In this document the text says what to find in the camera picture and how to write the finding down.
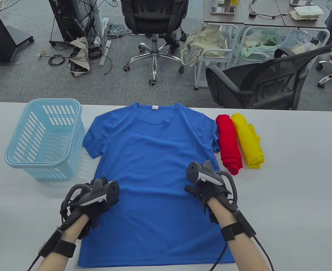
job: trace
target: red folded shirt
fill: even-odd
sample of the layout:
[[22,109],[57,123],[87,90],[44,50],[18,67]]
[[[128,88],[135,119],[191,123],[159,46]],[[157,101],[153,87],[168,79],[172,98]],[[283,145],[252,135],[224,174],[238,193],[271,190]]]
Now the red folded shirt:
[[216,118],[216,124],[219,129],[219,143],[221,160],[225,168],[232,175],[238,174],[242,168],[241,153],[237,145],[236,131],[233,121],[229,115],[219,115]]

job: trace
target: chrome chair leg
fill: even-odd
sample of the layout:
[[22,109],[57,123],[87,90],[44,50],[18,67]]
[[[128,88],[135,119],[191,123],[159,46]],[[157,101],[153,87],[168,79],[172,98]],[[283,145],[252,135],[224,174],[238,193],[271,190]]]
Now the chrome chair leg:
[[[332,64],[332,61],[331,60],[323,60],[323,61],[320,61],[317,66],[315,67],[315,69],[317,71],[320,71],[321,69],[323,69],[323,64],[324,63],[329,63],[329,64]],[[324,88],[324,84],[327,83],[329,80],[332,80],[332,74],[331,75],[328,75],[328,76],[325,76],[322,80],[320,80],[317,84],[317,87],[323,89]]]
[[171,46],[171,45],[165,43],[165,44],[162,45],[160,48],[158,48],[158,50],[159,50],[160,52],[163,52],[164,50],[170,48],[170,46]]
[[160,53],[160,57],[161,58],[167,58],[167,59],[170,59],[170,60],[173,60],[173,61],[176,61],[176,62],[182,64],[181,59],[179,59],[176,56],[171,56],[171,55],[168,55],[168,54]]
[[145,51],[147,51],[147,52],[151,51],[151,48],[148,47],[144,42],[142,42],[138,45],[138,49],[141,53],[144,53]]
[[157,79],[157,57],[153,56],[153,63],[152,63],[152,79],[156,81]]
[[134,56],[133,58],[131,58],[127,64],[123,67],[123,71],[129,71],[129,65],[132,62],[135,62],[136,60],[140,60],[140,59],[144,59],[144,58],[150,58],[152,57],[150,53],[145,53],[145,54],[141,54],[139,56]]

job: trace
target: yellow bottle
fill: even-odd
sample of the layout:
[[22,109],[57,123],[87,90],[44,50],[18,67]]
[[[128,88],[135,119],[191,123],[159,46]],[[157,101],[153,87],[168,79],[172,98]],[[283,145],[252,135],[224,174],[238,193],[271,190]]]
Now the yellow bottle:
[[231,0],[231,6],[236,7],[238,0]]

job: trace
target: floor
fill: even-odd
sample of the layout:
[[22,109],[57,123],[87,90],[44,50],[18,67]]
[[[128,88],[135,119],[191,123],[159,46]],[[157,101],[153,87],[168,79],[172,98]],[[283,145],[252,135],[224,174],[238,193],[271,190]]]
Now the floor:
[[[111,23],[123,24],[120,5],[110,7],[103,2],[100,7],[102,17],[109,17]],[[187,18],[183,20],[183,30],[192,33],[202,24],[202,0],[191,0]],[[5,25],[19,28],[34,36],[35,43],[22,46],[16,54],[14,63],[0,66],[0,102],[28,102],[39,97],[75,98],[83,104],[128,105],[134,102],[143,104],[173,104],[180,102],[188,107],[218,107],[211,98],[208,89],[194,91],[193,68],[187,67],[180,75],[178,64],[167,60],[158,62],[158,81],[151,87],[151,60],[143,60],[131,66],[124,73],[123,65],[132,56],[138,54],[137,44],[149,43],[144,36],[127,35],[119,39],[116,48],[108,56],[104,67],[98,61],[91,65],[86,75],[74,78],[67,64],[50,67],[47,59],[38,59],[41,48],[48,55],[60,53],[49,45],[53,13],[48,1],[21,0],[7,10],[0,12]],[[325,75],[332,73],[332,67],[325,66],[322,71],[312,70],[304,84],[299,110],[332,111],[332,81],[325,89],[316,87]]]

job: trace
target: black glove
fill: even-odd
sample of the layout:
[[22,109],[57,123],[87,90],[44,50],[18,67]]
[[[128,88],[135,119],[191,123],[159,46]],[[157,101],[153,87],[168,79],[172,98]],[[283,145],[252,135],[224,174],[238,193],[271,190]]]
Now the black glove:
[[[107,184],[107,178],[102,177],[102,184]],[[85,185],[91,187],[94,184],[95,180],[92,180],[90,183],[85,183]],[[89,218],[89,221],[84,226],[81,231],[78,239],[82,239],[83,237],[89,234],[90,228],[97,228],[98,226],[98,218],[105,212],[107,212],[114,204],[116,204],[119,200],[115,200],[112,204],[107,203],[105,200],[101,202],[95,202],[86,206],[81,206],[79,204],[79,199],[89,192],[88,189],[81,188],[81,192],[77,195],[73,200],[71,200],[68,204],[70,215],[68,216],[68,210],[64,207],[61,207],[61,216],[64,222],[62,223],[60,229],[66,230],[71,225],[74,224],[83,214],[86,214]]]
[[185,186],[185,191],[201,201],[204,214],[206,214],[206,208],[209,209],[209,218],[212,223],[219,224],[207,202],[217,195],[223,194],[226,198],[228,195],[231,195],[231,192],[226,189],[225,184],[216,185],[211,182],[198,181],[195,185]]

